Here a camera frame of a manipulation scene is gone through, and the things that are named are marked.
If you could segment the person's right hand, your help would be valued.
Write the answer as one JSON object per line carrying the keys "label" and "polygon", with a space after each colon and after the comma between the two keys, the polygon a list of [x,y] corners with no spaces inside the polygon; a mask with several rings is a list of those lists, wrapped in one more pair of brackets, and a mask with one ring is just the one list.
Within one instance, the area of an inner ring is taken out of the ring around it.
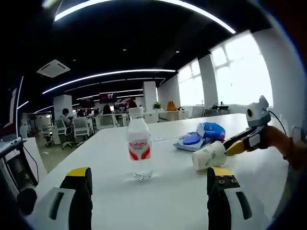
{"label": "person's right hand", "polygon": [[275,147],[285,158],[292,146],[292,139],[274,126],[267,126],[261,133],[261,147]]}

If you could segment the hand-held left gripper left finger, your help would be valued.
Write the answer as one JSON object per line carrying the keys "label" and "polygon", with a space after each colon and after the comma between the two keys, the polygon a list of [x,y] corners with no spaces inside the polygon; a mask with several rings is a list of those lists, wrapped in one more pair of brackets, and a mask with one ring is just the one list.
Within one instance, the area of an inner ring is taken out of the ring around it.
{"label": "hand-held left gripper left finger", "polygon": [[65,176],[35,206],[37,230],[90,230],[93,185],[91,168],[77,168]]}

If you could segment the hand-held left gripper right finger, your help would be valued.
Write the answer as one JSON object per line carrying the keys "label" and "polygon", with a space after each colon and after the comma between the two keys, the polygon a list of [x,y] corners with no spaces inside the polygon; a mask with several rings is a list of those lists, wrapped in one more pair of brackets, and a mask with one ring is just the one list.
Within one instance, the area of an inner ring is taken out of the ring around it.
{"label": "hand-held left gripper right finger", "polygon": [[208,229],[266,229],[263,203],[244,189],[228,169],[207,169],[207,195]]}

